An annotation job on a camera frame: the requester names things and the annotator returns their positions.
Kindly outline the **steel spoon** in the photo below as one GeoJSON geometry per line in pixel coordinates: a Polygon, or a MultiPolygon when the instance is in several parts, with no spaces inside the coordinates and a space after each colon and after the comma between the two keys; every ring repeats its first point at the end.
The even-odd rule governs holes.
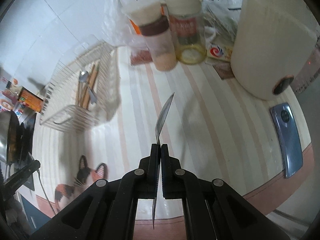
{"type": "Polygon", "coordinates": [[[155,187],[155,198],[152,202],[152,226],[153,229],[155,228],[155,215],[156,215],[156,204],[157,204],[157,193],[158,193],[158,182],[159,182],[159,169],[160,169],[160,163],[161,163],[161,142],[160,142],[160,135],[161,131],[163,129],[163,126],[165,124],[167,115],[170,110],[170,106],[172,104],[172,100],[174,98],[174,94],[172,93],[171,96],[167,99],[165,104],[163,105],[157,122],[155,126],[155,136],[156,136],[156,142],[157,142],[157,148],[156,148],[156,187],[155,187]]]}
{"type": "Polygon", "coordinates": [[[88,81],[87,81],[87,78],[89,77],[89,72],[86,71],[86,70],[82,70],[80,72],[80,75],[79,75],[79,79],[81,78],[84,78],[86,79],[86,84],[84,85],[84,88],[83,88],[83,92],[82,92],[82,98],[81,98],[81,101],[80,102],[83,102],[84,101],[84,98],[85,98],[85,95],[86,95],[86,92],[89,93],[89,100],[90,100],[90,103],[91,104],[95,104],[97,103],[97,96],[95,94],[95,92],[93,91],[93,89],[91,89],[89,87],[89,84],[88,84],[88,81]]]}

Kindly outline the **steel wok lid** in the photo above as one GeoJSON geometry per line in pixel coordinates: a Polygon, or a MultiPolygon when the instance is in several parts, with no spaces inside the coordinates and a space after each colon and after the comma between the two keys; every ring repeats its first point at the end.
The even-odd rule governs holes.
{"type": "Polygon", "coordinates": [[[18,136],[20,123],[13,111],[1,112],[1,161],[11,165],[18,158],[18,136]]]}

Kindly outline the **black induction cooktop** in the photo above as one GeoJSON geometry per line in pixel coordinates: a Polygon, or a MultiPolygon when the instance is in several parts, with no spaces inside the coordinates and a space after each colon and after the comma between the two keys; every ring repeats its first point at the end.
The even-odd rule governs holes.
{"type": "Polygon", "coordinates": [[[33,113],[16,126],[16,139],[9,145],[9,153],[6,157],[7,178],[20,171],[32,162],[33,135],[35,128],[36,114],[33,113]]]}

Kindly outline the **striped cat print table mat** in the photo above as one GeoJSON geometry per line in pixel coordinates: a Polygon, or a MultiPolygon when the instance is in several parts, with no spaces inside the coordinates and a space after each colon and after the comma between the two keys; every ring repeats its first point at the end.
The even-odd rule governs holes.
{"type": "Polygon", "coordinates": [[[205,63],[178,64],[160,72],[151,63],[131,66],[129,50],[102,44],[80,59],[99,67],[97,93],[103,109],[75,104],[78,63],[58,66],[42,113],[36,117],[33,156],[41,163],[35,181],[37,207],[49,217],[68,200],[55,190],[73,185],[86,157],[90,168],[121,178],[138,166],[155,142],[155,124],[169,96],[173,102],[161,133],[171,156],[198,177],[224,179],[264,214],[278,208],[313,172],[314,156],[303,111],[291,88],[274,101],[260,100],[234,78],[222,79],[205,63]],[[287,102],[296,121],[303,166],[284,177],[279,140],[270,108],[287,102]]]}

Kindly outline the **dark soy sauce bottle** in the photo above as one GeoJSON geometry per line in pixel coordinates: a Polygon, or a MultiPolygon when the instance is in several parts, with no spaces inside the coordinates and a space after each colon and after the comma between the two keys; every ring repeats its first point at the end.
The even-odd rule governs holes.
{"type": "Polygon", "coordinates": [[[35,112],[42,111],[43,100],[24,87],[21,88],[18,101],[35,112]]]}

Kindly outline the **blue smartphone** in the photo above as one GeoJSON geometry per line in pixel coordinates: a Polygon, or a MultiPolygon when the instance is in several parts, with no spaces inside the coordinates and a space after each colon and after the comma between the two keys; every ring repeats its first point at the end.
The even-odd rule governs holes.
{"type": "Polygon", "coordinates": [[[270,108],[279,140],[284,177],[290,178],[303,167],[303,154],[295,118],[285,102],[270,108]]]}

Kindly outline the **clear plastic organizer basket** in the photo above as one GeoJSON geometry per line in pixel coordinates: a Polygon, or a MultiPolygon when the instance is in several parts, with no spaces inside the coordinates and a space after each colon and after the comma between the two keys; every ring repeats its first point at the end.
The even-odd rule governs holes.
{"type": "Polygon", "coordinates": [[[90,35],[59,59],[47,85],[40,124],[82,132],[112,120],[120,102],[118,50],[90,35]]]}

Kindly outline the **small seasoning packet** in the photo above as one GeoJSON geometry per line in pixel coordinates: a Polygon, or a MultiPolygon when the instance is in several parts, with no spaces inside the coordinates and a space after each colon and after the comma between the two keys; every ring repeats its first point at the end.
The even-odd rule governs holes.
{"type": "Polygon", "coordinates": [[[207,43],[207,56],[211,59],[230,62],[234,43],[219,36],[207,43]]]}

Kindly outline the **white salt bag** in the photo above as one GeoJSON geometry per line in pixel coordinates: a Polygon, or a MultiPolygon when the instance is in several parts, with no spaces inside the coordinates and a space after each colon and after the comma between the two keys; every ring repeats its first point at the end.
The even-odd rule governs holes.
{"type": "Polygon", "coordinates": [[[103,33],[109,44],[146,50],[140,27],[162,15],[161,0],[105,0],[103,33]]]}

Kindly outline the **white pink electric kettle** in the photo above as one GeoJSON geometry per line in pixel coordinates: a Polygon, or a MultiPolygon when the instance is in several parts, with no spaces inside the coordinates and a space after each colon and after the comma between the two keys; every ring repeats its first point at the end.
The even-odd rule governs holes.
{"type": "Polygon", "coordinates": [[[257,98],[275,99],[311,55],[316,27],[303,0],[242,0],[231,57],[235,78],[257,98]]]}

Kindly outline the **seasoning shaker brown band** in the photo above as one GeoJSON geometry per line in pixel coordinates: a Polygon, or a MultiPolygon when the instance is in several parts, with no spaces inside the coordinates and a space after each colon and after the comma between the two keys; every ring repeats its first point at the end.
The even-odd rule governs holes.
{"type": "Polygon", "coordinates": [[[161,72],[176,67],[177,59],[162,0],[137,0],[123,7],[123,13],[139,28],[153,64],[161,72]]]}

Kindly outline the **glass oil dispenser bottle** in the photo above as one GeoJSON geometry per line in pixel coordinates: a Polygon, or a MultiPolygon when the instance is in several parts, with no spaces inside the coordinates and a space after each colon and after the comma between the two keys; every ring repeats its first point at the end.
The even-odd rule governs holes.
{"type": "Polygon", "coordinates": [[[207,53],[202,0],[165,0],[178,61],[193,65],[207,53]]]}

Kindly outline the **colourful wall sticker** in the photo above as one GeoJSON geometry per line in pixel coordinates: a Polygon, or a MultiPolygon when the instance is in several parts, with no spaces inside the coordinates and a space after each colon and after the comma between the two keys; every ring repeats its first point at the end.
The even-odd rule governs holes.
{"type": "Polygon", "coordinates": [[[17,79],[13,78],[4,70],[1,70],[1,112],[15,111],[20,104],[17,95],[7,88],[8,82],[11,82],[13,86],[18,86],[17,79]]]}

